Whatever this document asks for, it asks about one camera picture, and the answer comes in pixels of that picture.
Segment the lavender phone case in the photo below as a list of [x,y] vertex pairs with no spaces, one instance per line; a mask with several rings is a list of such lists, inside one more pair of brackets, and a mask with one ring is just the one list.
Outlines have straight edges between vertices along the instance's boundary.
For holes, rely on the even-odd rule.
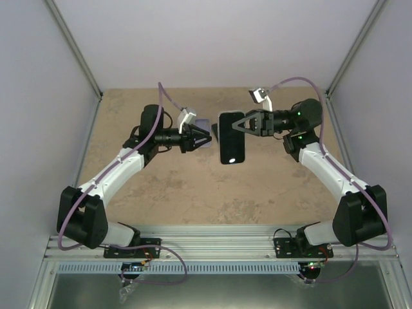
[[212,131],[211,131],[211,122],[210,122],[210,120],[206,119],[206,118],[196,119],[194,125],[202,128],[204,130],[207,130],[210,133],[211,143],[212,143]]

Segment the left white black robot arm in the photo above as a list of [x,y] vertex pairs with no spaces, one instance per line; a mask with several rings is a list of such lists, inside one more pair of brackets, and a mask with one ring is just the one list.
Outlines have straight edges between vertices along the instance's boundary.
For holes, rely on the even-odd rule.
[[164,127],[166,116],[161,105],[147,105],[123,143],[117,156],[96,176],[80,187],[68,186],[60,197],[57,217],[58,246],[67,237],[94,249],[107,245],[127,257],[136,256],[141,249],[140,231],[125,223],[111,223],[106,208],[111,199],[135,174],[142,171],[160,152],[159,149],[178,147],[181,153],[197,150],[212,140],[211,134],[195,124],[196,115],[184,109],[178,117],[178,127]]

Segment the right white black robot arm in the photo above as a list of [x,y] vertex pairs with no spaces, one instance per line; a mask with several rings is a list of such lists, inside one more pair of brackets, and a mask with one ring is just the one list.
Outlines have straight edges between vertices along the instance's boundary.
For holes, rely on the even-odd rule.
[[319,245],[366,246],[369,239],[391,234],[385,190],[360,180],[326,150],[315,132],[322,124],[323,107],[313,98],[300,101],[289,110],[255,109],[232,123],[236,131],[260,137],[286,131],[285,151],[309,169],[337,201],[333,220],[313,223],[297,231],[295,249],[303,257],[312,256]]

